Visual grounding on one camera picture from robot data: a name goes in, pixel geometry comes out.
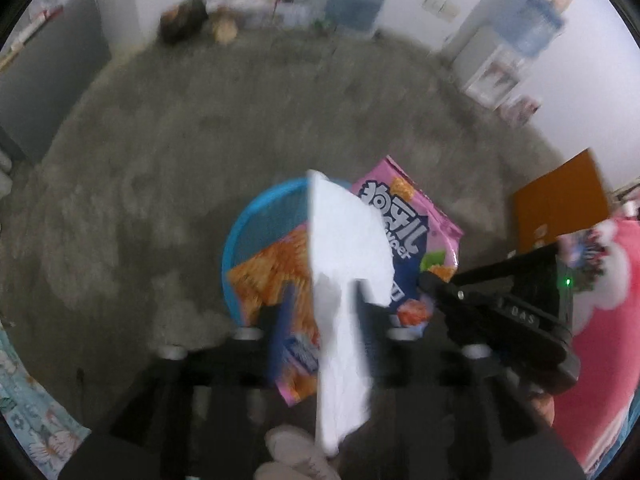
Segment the person right hand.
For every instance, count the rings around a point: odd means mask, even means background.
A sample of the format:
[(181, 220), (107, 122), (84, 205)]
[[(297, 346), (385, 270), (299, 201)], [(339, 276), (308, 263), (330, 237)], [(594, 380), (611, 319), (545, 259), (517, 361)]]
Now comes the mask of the person right hand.
[(545, 392), (532, 392), (527, 395), (527, 400), (544, 421), (552, 427), (555, 419), (553, 396)]

